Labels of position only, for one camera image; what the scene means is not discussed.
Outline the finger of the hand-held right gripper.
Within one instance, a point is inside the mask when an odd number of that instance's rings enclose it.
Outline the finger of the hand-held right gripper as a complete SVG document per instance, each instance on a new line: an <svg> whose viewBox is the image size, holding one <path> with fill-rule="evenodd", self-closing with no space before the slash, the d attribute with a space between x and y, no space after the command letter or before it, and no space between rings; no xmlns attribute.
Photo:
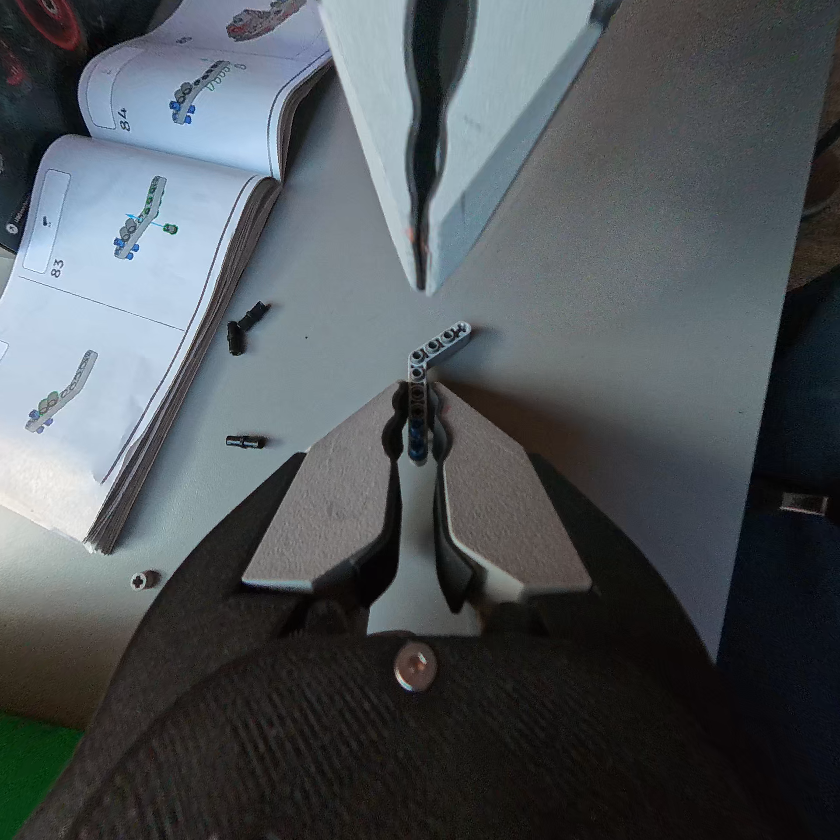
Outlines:
<svg viewBox="0 0 840 840"><path fill-rule="evenodd" d="M622 2L457 2L444 15L433 176L422 203L423 290L488 226Z"/></svg>
<svg viewBox="0 0 840 840"><path fill-rule="evenodd" d="M406 70L411 5L321 1L318 9L385 224L409 286L420 291L408 177L415 116Z"/></svg>

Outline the grey bent lego beam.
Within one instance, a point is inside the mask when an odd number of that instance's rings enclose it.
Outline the grey bent lego beam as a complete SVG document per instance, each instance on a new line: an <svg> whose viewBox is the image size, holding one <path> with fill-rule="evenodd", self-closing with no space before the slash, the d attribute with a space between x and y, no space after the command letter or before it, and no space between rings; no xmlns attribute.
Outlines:
<svg viewBox="0 0 840 840"><path fill-rule="evenodd" d="M429 439L428 371L465 347L472 334L471 324L458 321L434 336L407 357L408 409L406 441L409 459L415 466L427 460Z"/></svg>

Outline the dark blue cloth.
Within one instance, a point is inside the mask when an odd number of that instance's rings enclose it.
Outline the dark blue cloth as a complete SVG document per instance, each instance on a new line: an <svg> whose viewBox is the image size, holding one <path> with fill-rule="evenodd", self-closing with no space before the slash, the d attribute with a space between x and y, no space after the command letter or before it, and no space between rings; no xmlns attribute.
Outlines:
<svg viewBox="0 0 840 840"><path fill-rule="evenodd" d="M838 838L838 522L757 490L838 505L838 269L785 299L717 663L782 795Z"/></svg>

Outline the black printed box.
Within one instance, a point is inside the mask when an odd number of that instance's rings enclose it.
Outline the black printed box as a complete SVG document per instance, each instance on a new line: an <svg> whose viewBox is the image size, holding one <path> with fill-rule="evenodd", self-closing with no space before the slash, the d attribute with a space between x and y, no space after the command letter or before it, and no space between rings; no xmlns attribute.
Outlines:
<svg viewBox="0 0 840 840"><path fill-rule="evenodd" d="M150 31L178 2L1 2L1 247L18 251L50 144L87 132L77 85L104 50Z"/></svg>

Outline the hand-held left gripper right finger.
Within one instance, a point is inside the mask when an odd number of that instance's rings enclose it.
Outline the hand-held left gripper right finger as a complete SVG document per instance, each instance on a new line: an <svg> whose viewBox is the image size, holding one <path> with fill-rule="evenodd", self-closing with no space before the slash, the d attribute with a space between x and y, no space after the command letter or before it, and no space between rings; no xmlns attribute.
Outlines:
<svg viewBox="0 0 840 840"><path fill-rule="evenodd" d="M489 613L592 589L526 450L460 396L432 386L437 580L452 613Z"/></svg>

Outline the open lego instruction booklet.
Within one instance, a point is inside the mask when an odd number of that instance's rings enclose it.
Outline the open lego instruction booklet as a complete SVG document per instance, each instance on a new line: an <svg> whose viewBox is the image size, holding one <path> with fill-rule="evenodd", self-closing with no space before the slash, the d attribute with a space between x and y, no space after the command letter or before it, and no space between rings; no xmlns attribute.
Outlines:
<svg viewBox="0 0 840 840"><path fill-rule="evenodd" d="M2 290L2 507L113 551L331 64L316 2L178 2L87 63Z"/></svg>

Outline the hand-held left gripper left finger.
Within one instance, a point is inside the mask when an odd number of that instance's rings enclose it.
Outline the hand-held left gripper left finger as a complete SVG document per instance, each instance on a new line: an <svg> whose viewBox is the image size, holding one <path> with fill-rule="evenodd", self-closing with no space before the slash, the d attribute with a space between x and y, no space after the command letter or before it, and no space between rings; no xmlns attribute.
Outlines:
<svg viewBox="0 0 840 840"><path fill-rule="evenodd" d="M242 582L369 608L396 575L402 452L395 382L309 448Z"/></svg>

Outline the green mat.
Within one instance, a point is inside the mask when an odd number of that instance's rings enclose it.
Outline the green mat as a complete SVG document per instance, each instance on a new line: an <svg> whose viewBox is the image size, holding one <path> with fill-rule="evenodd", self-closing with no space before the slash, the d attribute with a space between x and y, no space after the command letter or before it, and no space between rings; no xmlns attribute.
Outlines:
<svg viewBox="0 0 840 840"><path fill-rule="evenodd" d="M67 766L83 731L1 713L1 838L14 837Z"/></svg>

